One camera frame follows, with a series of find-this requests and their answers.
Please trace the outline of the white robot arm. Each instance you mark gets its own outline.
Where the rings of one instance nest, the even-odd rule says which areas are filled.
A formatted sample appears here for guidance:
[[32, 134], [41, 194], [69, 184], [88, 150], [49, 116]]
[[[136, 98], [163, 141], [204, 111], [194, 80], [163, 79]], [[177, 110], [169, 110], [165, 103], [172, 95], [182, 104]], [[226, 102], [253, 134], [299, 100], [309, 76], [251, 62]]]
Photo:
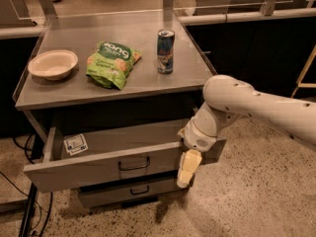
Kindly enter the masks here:
[[203, 104], [179, 131], [188, 149], [180, 159], [177, 185], [185, 188], [201, 162], [201, 154], [217, 141], [221, 129], [240, 116], [262, 121], [294, 141], [316, 149], [316, 105], [262, 93], [227, 75], [215, 75], [204, 84]]

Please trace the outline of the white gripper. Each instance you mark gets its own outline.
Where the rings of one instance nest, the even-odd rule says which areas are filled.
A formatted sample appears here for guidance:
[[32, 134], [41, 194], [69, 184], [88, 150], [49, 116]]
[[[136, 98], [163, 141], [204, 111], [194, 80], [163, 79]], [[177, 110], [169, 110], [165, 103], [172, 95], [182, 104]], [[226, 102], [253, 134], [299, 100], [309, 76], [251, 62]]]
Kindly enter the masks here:
[[190, 149], [182, 154], [177, 175], [177, 185], [186, 188], [202, 160], [201, 152], [208, 151], [216, 142], [218, 126], [214, 116], [196, 114], [178, 135]]

